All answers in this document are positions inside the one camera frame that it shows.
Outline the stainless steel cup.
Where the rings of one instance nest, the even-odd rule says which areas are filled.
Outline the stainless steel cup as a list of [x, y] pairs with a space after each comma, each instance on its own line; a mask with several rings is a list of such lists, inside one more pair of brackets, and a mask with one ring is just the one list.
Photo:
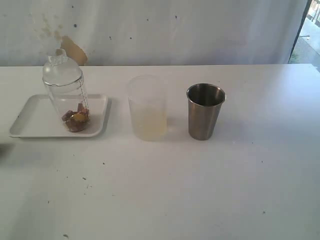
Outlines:
[[197, 83], [186, 91], [188, 101], [188, 133], [199, 141], [211, 138], [222, 107], [225, 92], [210, 83]]

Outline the wooden pieces and coin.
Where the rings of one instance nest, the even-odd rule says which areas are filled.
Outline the wooden pieces and coin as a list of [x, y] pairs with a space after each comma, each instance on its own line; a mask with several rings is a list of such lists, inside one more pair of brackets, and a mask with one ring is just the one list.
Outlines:
[[90, 111], [83, 103], [79, 103], [77, 111], [68, 110], [61, 120], [70, 132], [77, 133], [87, 128], [90, 122]]

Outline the clear measuring cup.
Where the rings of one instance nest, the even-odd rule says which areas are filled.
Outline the clear measuring cup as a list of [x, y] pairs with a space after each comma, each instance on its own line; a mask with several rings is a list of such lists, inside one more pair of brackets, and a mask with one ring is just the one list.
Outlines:
[[83, 79], [65, 86], [49, 86], [46, 84], [44, 86], [59, 119], [67, 130], [68, 128], [62, 121], [62, 116], [68, 110], [77, 111], [79, 103], [83, 103], [90, 110], [88, 94]]

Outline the clear plastic dome lid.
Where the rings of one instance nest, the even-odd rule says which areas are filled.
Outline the clear plastic dome lid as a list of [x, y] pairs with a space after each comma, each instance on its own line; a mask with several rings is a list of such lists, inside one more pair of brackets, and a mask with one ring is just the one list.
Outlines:
[[58, 48], [47, 56], [42, 68], [42, 81], [48, 86], [62, 87], [73, 84], [83, 76], [79, 65]]

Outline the frosted translucent plastic cup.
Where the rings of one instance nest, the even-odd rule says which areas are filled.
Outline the frosted translucent plastic cup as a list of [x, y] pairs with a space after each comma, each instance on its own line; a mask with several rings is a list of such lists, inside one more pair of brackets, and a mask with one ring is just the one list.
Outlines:
[[156, 141], [167, 132], [167, 88], [162, 79], [139, 75], [127, 85], [131, 126], [136, 137]]

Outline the white rectangular plastic tray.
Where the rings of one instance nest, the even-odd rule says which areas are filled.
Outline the white rectangular plastic tray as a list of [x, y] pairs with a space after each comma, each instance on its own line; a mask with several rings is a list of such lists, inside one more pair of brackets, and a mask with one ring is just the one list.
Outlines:
[[107, 127], [112, 100], [105, 94], [89, 94], [88, 128], [70, 132], [47, 94], [29, 97], [9, 128], [12, 138], [92, 138]]

